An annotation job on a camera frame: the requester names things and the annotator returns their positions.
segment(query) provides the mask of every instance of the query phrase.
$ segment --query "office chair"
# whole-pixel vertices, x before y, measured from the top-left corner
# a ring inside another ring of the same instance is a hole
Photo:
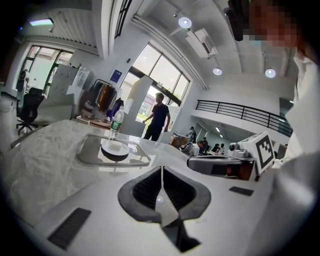
[[[42,90],[37,88],[31,88],[28,94],[23,97],[22,108],[18,107],[19,100],[16,102],[16,116],[22,120],[22,123],[16,124],[16,128],[21,126],[18,131],[20,132],[23,128],[27,127],[31,131],[33,130],[30,125],[38,116],[38,107],[45,97],[42,96]]]

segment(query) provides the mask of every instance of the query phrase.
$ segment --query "water bottle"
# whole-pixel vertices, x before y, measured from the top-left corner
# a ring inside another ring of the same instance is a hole
[[[115,113],[109,133],[109,140],[114,140],[118,137],[120,126],[124,120],[124,107],[121,106],[120,109]]]

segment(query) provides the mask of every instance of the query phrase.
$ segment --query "blue sign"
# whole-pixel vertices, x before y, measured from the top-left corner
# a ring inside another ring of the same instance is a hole
[[[119,81],[119,78],[121,77],[122,72],[115,70],[110,78],[111,81],[117,83]]]

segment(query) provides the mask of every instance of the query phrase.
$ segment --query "dark pants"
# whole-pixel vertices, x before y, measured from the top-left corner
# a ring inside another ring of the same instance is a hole
[[[161,129],[153,127],[151,124],[148,126],[146,129],[144,139],[149,140],[151,137],[151,140],[156,142],[159,139],[159,136],[161,134],[162,127]]]

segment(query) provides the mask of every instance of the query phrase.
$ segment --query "ceiling light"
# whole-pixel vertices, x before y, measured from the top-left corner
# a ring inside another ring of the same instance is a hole
[[[220,76],[222,74],[222,70],[218,67],[213,69],[213,73],[217,76]]]
[[[192,22],[189,18],[187,17],[182,17],[179,19],[179,25],[180,27],[184,28],[184,29],[188,29],[191,27]]]
[[[50,18],[38,19],[34,21],[30,21],[32,26],[40,26],[40,25],[53,25],[53,21]]]
[[[276,71],[274,71],[272,68],[268,68],[266,71],[265,71],[265,75],[268,77],[268,78],[274,78],[276,76]]]

